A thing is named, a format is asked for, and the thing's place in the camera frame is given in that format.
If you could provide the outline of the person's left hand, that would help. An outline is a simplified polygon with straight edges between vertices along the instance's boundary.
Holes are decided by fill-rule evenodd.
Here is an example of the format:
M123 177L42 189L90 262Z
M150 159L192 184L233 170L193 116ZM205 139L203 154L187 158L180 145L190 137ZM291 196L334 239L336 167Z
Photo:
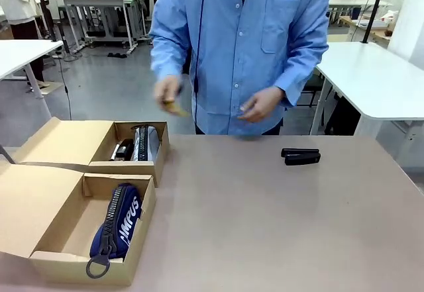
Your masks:
M285 97L285 92L279 87L267 87L256 92L240 109L240 120L251 123L260 122L268 117Z

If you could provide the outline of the person's right hand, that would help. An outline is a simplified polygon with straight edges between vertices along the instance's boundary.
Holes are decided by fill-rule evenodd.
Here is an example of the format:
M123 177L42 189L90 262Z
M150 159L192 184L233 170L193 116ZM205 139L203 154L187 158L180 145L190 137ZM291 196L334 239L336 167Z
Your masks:
M181 81L178 75L167 75L154 86L154 99L158 106L168 112L176 113L174 103L181 91Z

